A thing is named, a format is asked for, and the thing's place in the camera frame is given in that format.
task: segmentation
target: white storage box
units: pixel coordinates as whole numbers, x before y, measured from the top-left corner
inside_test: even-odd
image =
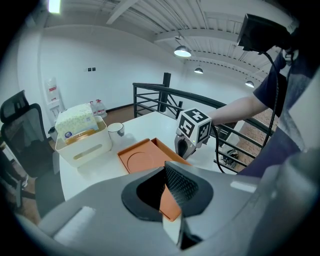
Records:
[[[88,103],[73,106],[60,112],[54,128],[63,140],[83,131],[98,130],[94,113]]]
[[[76,135],[69,141],[64,141],[61,136],[55,143],[55,150],[73,167],[78,168],[86,162],[108,152],[112,142],[108,133],[107,125],[101,116],[94,117],[98,130],[88,131],[83,135]]]

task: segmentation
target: black mesh chair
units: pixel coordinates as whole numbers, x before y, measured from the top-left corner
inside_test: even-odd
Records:
[[[59,154],[49,145],[41,108],[29,105],[25,91],[7,99],[0,108],[1,134],[25,172],[35,179],[35,200],[40,217],[65,201]]]

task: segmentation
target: blue shirt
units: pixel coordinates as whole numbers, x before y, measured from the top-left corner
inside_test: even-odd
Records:
[[[273,109],[276,95],[276,72],[285,67],[286,62],[280,53],[274,61],[275,68],[253,94],[266,106]],[[261,150],[260,154],[239,175],[262,177],[266,168],[282,164],[289,156],[304,149],[304,143],[292,120],[289,109],[305,91],[314,76],[319,61],[299,51],[297,59],[291,65],[288,83],[283,75],[279,75],[279,93],[276,115],[279,117],[278,127]]]

